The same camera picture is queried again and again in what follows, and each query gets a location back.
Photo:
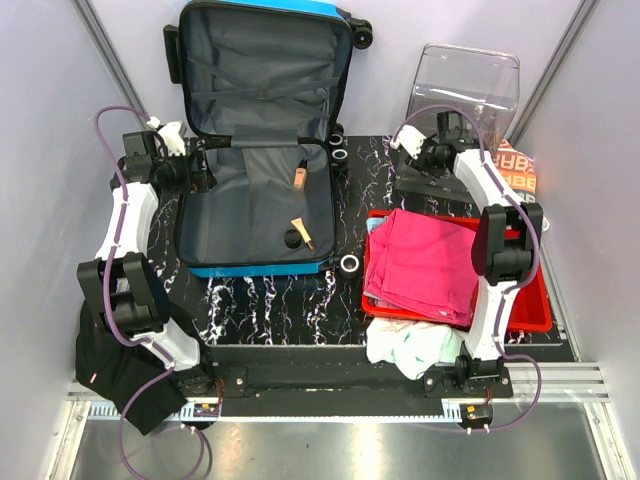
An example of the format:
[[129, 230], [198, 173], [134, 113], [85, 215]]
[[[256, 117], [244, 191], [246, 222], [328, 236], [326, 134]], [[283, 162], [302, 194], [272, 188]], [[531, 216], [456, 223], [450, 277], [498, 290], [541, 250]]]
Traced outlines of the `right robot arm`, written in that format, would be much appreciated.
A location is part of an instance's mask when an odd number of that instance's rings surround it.
[[[478, 144], [473, 146], [466, 132], [461, 139], [451, 139], [444, 123], [437, 127], [442, 138], [428, 139], [416, 119], [430, 111], [443, 118], [451, 113], [462, 117], [462, 123], [475, 131]], [[392, 144], [429, 169], [451, 172], [481, 212], [471, 248], [479, 279], [477, 303], [454, 365], [440, 369], [443, 385], [470, 397], [508, 389], [506, 362], [512, 357], [505, 353], [504, 337], [518, 293], [533, 282], [539, 269], [543, 209], [525, 202], [508, 185], [489, 157], [477, 123], [459, 107], [435, 104], [418, 109], [397, 128]]]

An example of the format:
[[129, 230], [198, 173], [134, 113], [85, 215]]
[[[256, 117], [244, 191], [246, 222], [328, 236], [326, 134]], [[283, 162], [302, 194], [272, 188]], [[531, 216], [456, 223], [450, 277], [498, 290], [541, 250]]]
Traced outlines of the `light blue t-shirt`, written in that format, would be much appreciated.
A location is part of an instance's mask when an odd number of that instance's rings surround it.
[[367, 234], [370, 235], [387, 221], [387, 217], [371, 217], [366, 220]]

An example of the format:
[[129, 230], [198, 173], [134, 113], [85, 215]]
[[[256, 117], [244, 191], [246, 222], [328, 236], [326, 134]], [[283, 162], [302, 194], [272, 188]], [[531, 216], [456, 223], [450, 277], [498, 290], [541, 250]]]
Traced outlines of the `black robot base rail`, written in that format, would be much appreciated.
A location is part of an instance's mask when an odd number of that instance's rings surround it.
[[410, 380], [362, 346], [222, 345], [207, 349], [222, 380], [223, 419], [453, 420], [456, 403], [513, 397], [508, 370], [466, 384], [449, 367]]

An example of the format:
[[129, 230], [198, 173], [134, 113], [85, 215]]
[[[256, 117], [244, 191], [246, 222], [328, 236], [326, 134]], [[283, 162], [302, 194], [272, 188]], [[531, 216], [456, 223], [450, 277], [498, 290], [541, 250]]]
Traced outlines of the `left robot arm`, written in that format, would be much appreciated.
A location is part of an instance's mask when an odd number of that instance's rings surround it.
[[184, 393], [204, 396], [216, 372], [198, 340], [178, 325], [181, 310], [170, 301], [146, 253], [162, 194], [206, 193], [217, 183], [198, 142], [172, 152], [167, 132], [128, 133], [125, 155], [110, 187], [113, 210], [94, 260], [77, 269], [85, 301], [99, 328], [126, 347], [143, 347], [171, 371]]

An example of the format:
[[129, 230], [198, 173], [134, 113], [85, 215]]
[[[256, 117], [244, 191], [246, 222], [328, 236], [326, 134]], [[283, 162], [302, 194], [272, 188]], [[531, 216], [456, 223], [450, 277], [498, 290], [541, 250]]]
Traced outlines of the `clear plastic drawer organizer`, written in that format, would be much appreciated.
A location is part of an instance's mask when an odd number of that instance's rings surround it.
[[[489, 159], [503, 140], [518, 106], [520, 62], [513, 55], [446, 44], [424, 46], [407, 107], [408, 125], [427, 140], [450, 144], [455, 154], [484, 146]], [[400, 150], [394, 189], [472, 201], [453, 173], [423, 176], [409, 168]]]

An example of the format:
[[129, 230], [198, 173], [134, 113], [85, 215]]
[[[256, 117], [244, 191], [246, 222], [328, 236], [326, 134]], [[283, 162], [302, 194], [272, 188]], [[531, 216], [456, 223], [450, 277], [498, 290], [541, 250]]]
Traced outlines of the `magenta pink cloth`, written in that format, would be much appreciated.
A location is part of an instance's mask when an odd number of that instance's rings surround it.
[[395, 209], [369, 235], [365, 291], [429, 319], [468, 327], [478, 284], [474, 238], [464, 226]]

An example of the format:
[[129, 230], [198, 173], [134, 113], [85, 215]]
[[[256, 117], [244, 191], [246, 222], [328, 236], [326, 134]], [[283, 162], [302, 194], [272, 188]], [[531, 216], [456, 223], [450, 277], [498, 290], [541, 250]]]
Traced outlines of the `blue hard-shell suitcase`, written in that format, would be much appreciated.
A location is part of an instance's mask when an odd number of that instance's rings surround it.
[[[192, 1], [164, 29], [170, 77], [216, 186], [180, 201], [178, 258], [199, 277], [315, 274], [335, 263], [337, 121], [373, 28], [318, 1]], [[294, 172], [307, 160], [302, 192]], [[315, 249], [285, 246], [301, 218]]]

